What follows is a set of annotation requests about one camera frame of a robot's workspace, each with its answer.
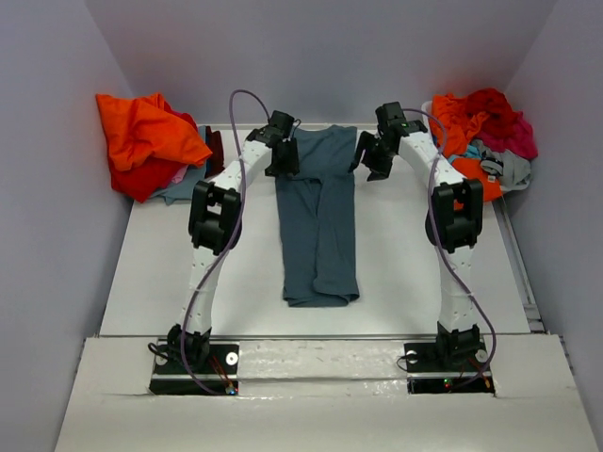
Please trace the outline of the blue-grey t shirt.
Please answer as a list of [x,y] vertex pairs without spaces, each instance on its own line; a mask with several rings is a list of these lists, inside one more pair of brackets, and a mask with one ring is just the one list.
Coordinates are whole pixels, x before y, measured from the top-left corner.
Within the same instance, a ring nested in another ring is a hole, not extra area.
[[300,172],[275,179],[283,299],[291,308],[344,307],[360,296],[355,179],[349,171],[357,129],[298,130],[295,139]]

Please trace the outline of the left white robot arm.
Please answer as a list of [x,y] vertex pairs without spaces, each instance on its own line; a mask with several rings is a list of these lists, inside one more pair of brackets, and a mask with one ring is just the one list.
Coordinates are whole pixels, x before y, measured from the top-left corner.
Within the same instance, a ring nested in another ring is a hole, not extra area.
[[227,253],[242,232],[247,189],[260,174],[295,175],[299,121],[275,110],[268,123],[238,141],[237,157],[220,174],[193,188],[187,230],[193,248],[189,289],[178,322],[167,335],[168,358],[188,373],[203,369],[210,353],[212,306]]

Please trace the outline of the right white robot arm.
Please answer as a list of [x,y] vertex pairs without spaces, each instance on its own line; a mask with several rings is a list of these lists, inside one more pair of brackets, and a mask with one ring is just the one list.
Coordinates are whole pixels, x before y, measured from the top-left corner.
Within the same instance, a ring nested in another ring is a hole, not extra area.
[[409,371],[445,371],[478,359],[485,350],[478,324],[483,310],[469,286],[483,224],[483,186],[445,157],[446,142],[435,141],[430,133],[431,115],[423,112],[411,121],[406,111],[398,102],[377,107],[377,130],[361,134],[350,169],[364,165],[369,180],[380,181],[400,157],[427,189],[425,231],[438,258],[440,314],[435,338],[411,344],[402,358]]

